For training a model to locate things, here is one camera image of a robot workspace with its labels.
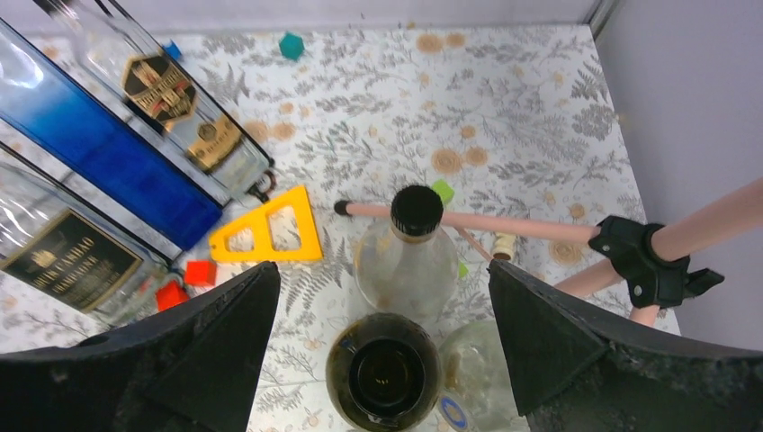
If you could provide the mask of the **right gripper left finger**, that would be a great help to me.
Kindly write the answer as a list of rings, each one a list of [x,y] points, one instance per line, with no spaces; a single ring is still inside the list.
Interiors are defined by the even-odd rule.
[[[264,262],[75,346],[2,355],[2,430],[246,430],[280,287]]]

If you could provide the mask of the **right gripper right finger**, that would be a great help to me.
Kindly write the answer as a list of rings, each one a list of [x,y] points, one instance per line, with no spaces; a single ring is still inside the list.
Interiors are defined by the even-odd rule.
[[[759,431],[762,354],[621,317],[503,260],[489,294],[533,431]]]

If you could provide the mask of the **clear bottle black cap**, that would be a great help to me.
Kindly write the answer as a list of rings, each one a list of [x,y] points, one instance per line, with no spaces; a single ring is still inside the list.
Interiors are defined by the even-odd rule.
[[[494,320],[475,321],[439,347],[442,390],[436,404],[455,431],[528,431],[518,414]]]

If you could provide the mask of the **dark green wine bottle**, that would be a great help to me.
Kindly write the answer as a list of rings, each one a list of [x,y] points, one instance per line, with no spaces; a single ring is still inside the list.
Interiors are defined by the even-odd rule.
[[[363,431],[411,431],[442,386],[437,348],[414,321],[377,312],[353,322],[331,346],[326,386],[337,413]]]

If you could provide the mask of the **clear bottle black label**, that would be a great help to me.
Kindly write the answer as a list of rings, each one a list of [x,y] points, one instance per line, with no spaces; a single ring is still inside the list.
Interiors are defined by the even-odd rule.
[[[113,326],[177,281],[166,262],[61,187],[1,165],[1,270]]]

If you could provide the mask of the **short clear glass bottle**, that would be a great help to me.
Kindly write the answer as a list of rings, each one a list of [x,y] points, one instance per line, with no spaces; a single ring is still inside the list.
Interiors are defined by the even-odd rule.
[[[440,227],[444,204],[430,187],[409,185],[394,196],[387,220],[361,237],[355,281],[373,311],[435,324],[457,288],[459,257]]]

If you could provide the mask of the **blue triangular bottle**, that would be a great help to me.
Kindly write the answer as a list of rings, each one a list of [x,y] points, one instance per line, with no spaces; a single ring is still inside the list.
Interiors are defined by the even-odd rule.
[[[1,118],[182,250],[222,216],[216,200],[7,22]]]

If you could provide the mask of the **clear bottle gold label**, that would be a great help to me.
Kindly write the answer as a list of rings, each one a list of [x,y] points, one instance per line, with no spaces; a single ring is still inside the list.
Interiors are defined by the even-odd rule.
[[[39,1],[65,28],[79,66],[119,99],[125,121],[223,204],[268,201],[273,159],[160,43],[98,2]]]

